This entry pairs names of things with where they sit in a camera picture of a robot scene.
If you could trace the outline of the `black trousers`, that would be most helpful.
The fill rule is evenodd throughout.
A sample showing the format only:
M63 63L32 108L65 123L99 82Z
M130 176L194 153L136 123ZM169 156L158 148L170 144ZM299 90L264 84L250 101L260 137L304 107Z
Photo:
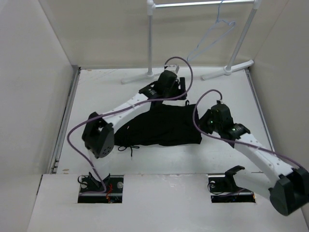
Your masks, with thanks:
M140 145L177 146L200 144L201 133L193 124L198 111L195 104L185 106L161 104L124 124L114 135L119 151L138 149Z

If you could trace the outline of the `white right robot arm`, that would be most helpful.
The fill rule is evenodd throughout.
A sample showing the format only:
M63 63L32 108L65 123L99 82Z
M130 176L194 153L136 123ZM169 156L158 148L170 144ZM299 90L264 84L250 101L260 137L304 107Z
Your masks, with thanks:
M253 191L268 199L281 215L288 216L309 202L309 173L286 163L264 148L242 124L234 123L230 109L217 102L198 121L198 128L207 135L219 134L219 139L242 153L262 171L254 174L243 166L225 172L224 186L231 192L239 188Z

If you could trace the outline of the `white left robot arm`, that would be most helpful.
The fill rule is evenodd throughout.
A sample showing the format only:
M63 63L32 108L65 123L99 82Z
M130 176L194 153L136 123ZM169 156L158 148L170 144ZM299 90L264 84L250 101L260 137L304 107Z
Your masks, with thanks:
M142 87L119 107L102 116L96 112L89 115L82 140L89 151L91 167L96 174L91 184L96 192L102 193L108 188L109 168L99 171L96 163L105 166L110 162L117 130L136 116L161 105L163 101L185 100L186 96L185 78L178 77L175 71L165 70L158 80Z

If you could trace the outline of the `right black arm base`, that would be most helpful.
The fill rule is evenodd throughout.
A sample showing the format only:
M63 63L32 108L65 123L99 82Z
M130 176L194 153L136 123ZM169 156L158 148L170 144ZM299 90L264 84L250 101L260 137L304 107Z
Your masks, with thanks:
M209 174L207 188L211 194L212 203L256 203L255 194L236 185L234 175L244 170L235 166L223 174Z

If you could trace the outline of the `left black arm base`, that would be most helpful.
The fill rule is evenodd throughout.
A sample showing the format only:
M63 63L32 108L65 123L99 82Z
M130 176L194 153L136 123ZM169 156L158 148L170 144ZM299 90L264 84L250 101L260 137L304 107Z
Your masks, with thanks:
M122 203L123 175L108 175L103 180L106 188L90 172L80 175L77 181L80 185L78 203Z

